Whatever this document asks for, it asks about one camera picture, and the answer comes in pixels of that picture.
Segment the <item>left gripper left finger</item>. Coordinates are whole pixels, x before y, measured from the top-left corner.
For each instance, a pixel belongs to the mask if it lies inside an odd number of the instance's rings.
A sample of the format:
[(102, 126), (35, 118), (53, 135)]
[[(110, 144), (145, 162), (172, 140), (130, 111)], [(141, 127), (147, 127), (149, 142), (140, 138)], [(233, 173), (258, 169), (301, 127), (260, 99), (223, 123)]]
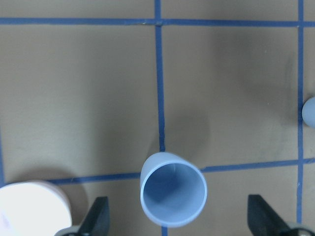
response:
[(97, 197), (80, 225), (55, 233), (56, 236), (107, 236), (109, 233), (108, 197)]

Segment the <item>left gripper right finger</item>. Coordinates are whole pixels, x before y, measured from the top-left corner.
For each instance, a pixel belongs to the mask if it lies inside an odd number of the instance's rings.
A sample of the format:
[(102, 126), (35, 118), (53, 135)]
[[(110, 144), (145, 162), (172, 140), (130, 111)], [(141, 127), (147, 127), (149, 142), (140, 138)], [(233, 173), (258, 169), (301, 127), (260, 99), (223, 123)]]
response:
[(247, 225), (253, 236), (313, 236), (315, 232), (301, 224), (286, 223), (258, 194), (248, 195)]

